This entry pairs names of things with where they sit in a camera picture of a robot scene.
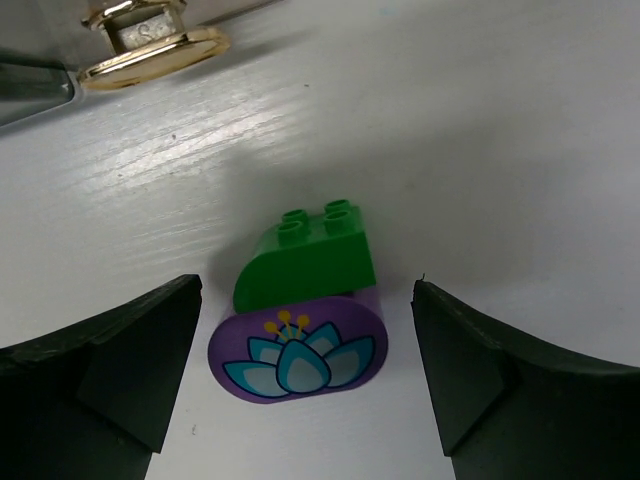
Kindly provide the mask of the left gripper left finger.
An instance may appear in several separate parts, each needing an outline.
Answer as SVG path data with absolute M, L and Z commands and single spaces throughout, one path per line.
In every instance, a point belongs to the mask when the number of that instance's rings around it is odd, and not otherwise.
M 202 305 L 181 275 L 1 351 L 4 479 L 143 479 L 161 452 Z

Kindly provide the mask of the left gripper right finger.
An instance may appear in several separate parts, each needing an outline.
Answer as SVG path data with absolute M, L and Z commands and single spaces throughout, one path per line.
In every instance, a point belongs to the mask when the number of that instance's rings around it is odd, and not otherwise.
M 639 371 L 543 341 L 417 281 L 412 311 L 459 479 L 635 479 Z

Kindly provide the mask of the purple lotus lego piece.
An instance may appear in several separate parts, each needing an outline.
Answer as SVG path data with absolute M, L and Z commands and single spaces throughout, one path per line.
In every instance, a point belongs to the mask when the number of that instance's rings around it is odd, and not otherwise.
M 213 377 L 256 404 L 358 388 L 388 352 L 378 289 L 232 314 L 208 345 Z

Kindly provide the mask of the green leaf lego brick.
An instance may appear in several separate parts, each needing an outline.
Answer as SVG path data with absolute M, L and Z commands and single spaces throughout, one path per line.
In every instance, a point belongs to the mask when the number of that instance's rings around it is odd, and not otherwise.
M 347 199 L 295 209 L 266 230 L 234 286 L 249 313 L 366 289 L 377 283 L 361 209 Z

